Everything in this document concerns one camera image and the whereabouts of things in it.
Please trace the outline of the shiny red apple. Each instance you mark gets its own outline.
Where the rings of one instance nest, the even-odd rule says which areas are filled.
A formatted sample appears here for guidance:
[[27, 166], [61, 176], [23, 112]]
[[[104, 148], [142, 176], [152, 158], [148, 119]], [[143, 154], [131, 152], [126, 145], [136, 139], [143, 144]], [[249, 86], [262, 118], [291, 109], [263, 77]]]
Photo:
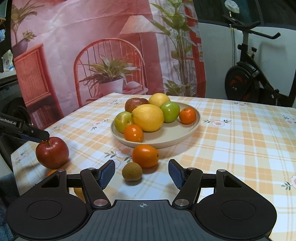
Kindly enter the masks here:
[[36, 147], [36, 158], [49, 169], [59, 169], [69, 161], [69, 148], [59, 137], [50, 137]]

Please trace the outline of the orange tangerine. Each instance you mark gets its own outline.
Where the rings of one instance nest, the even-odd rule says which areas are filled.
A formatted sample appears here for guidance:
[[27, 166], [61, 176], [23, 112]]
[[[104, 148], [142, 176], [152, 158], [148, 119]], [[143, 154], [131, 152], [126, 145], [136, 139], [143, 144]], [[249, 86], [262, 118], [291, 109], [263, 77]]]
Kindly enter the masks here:
[[140, 144], [132, 151], [132, 161], [141, 166], [141, 168], [151, 168], [159, 161], [159, 152], [156, 148]]

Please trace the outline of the orange mandarin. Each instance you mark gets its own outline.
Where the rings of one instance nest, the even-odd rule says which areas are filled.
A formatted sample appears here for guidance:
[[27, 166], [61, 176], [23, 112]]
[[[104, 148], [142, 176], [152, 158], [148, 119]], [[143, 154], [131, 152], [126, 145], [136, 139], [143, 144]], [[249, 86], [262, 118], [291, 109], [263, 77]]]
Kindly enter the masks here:
[[135, 124], [128, 125], [123, 135], [127, 141], [141, 143], [144, 140], [144, 133], [142, 129]]

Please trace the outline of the green lime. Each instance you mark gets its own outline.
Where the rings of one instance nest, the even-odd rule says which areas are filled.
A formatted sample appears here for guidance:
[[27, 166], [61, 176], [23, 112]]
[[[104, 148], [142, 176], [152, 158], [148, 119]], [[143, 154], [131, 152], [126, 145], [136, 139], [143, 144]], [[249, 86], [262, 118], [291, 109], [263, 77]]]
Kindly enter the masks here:
[[174, 122], [180, 113], [180, 107], [176, 102], [167, 101], [160, 106], [160, 109], [164, 114], [164, 122], [172, 123]]

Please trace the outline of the large yellow lemon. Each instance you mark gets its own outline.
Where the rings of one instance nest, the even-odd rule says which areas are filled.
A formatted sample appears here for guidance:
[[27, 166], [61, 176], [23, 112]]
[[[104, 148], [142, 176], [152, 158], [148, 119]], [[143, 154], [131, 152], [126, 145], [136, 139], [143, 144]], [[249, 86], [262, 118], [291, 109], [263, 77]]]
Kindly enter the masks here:
[[158, 131], [164, 123], [162, 110], [152, 104], [142, 104], [132, 111], [133, 123], [145, 132]]

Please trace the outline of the black washing machine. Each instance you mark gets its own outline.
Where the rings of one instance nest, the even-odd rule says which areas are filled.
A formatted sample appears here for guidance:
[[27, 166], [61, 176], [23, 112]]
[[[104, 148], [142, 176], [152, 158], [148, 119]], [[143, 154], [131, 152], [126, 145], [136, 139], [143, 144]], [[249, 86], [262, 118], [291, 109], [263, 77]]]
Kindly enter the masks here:
[[[33, 125], [23, 100], [16, 75], [1, 79], [0, 98], [1, 113], [20, 118], [24, 120], [26, 124]], [[12, 138], [8, 135], [1, 135], [1, 156], [11, 170], [13, 170], [11, 154], [25, 142], [26, 141]]]

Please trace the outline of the small orange fruit near edge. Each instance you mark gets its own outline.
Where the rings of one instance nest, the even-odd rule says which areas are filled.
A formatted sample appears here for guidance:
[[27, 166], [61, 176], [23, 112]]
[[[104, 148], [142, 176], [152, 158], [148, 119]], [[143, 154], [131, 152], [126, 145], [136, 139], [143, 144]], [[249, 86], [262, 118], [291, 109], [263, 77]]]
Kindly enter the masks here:
[[51, 174], [53, 174], [54, 172], [56, 172], [57, 170], [56, 169], [54, 169], [54, 170], [50, 170], [47, 174], [46, 174], [46, 176], [50, 176]]

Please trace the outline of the brown kiwi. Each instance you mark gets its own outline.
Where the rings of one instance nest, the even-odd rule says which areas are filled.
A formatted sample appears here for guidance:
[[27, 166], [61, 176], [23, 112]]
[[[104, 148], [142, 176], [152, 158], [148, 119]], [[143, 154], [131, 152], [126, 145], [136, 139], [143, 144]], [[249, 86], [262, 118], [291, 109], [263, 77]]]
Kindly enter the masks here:
[[122, 169], [122, 176], [126, 181], [138, 181], [142, 178], [142, 168], [139, 164], [130, 162]]

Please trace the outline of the beige round plate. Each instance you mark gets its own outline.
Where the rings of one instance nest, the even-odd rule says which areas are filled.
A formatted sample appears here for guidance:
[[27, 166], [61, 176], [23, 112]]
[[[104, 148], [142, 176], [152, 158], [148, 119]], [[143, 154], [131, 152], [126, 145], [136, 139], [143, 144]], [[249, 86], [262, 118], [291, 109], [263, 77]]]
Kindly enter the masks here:
[[[177, 102], [177, 104], [181, 109], [193, 108], [185, 103]], [[196, 113], [196, 120], [193, 123], [184, 125], [181, 123], [180, 118], [177, 118], [172, 123], [164, 123], [156, 132], [144, 132], [144, 140], [142, 144], [147, 144], [156, 149], [161, 149], [179, 144], [186, 140], [197, 130], [201, 122], [200, 112], [195, 108], [193, 109]]]

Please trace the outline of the yellow-green plum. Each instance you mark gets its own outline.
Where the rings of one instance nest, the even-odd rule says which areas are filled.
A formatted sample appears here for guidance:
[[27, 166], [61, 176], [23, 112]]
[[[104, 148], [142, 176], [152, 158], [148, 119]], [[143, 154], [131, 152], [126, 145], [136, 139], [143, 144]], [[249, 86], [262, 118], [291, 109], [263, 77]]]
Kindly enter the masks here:
[[133, 125], [132, 114], [128, 111], [119, 113], [114, 119], [114, 126], [118, 132], [123, 133], [125, 128]]

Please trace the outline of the orange plaid tablecloth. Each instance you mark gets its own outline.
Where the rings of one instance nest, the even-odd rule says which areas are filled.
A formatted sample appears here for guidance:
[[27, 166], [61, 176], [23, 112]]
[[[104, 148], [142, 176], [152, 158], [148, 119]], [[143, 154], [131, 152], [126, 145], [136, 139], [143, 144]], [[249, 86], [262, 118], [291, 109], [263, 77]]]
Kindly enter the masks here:
[[[47, 128], [69, 147], [69, 161], [50, 176], [26, 142], [11, 156], [20, 196], [6, 218], [14, 240], [295, 240], [295, 109], [243, 101], [174, 97], [201, 122], [183, 142], [157, 149], [158, 163], [126, 181], [136, 143], [114, 126], [130, 96], [112, 93]], [[179, 189], [168, 172], [216, 175], [193, 207], [173, 207]], [[115, 162], [103, 190], [111, 207], [90, 207], [67, 174]]]

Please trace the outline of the printed pink backdrop cloth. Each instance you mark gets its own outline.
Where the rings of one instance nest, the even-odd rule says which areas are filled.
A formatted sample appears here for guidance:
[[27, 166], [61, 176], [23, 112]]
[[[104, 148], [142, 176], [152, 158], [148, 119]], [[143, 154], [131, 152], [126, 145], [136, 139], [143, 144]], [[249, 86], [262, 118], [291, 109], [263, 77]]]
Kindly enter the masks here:
[[110, 93], [205, 96], [192, 1], [13, 1], [11, 44], [38, 128]]

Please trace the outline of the dull red apple on plate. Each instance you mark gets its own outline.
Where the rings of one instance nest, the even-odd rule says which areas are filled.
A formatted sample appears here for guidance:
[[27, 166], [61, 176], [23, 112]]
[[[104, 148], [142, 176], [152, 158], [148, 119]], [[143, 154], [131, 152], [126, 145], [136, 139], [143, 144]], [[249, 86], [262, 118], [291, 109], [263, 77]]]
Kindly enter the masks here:
[[125, 111], [132, 113], [132, 111], [142, 104], [149, 104], [149, 101], [145, 98], [130, 98], [125, 103]]

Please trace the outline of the yellow lemon at plate back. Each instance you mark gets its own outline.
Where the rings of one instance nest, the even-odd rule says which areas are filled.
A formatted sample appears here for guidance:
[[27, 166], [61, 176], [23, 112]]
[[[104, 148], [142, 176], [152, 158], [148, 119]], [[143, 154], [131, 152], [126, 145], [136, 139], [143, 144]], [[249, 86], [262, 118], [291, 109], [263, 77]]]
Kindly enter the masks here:
[[149, 103], [158, 107], [165, 102], [170, 102], [170, 98], [164, 93], [155, 93], [149, 98]]

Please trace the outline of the black exercise bike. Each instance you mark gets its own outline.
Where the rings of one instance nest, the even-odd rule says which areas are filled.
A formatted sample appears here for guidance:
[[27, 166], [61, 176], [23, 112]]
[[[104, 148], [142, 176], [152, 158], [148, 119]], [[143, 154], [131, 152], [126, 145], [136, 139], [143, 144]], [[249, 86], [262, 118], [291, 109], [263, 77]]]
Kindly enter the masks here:
[[224, 86], [227, 99], [291, 108], [295, 101], [295, 81], [292, 83], [289, 95], [281, 94], [278, 89], [271, 86], [255, 62], [254, 54], [257, 48], [252, 47], [252, 54], [248, 53], [250, 34], [271, 40], [279, 38], [281, 34], [278, 32], [271, 36], [254, 31], [253, 29], [260, 25], [259, 21], [247, 25], [232, 16], [233, 13], [240, 13], [236, 2], [225, 1], [224, 5], [229, 10], [229, 14], [224, 17], [230, 22], [230, 30], [236, 29], [243, 33], [243, 42], [237, 46], [237, 49], [240, 50], [240, 60], [227, 71], [225, 77]]

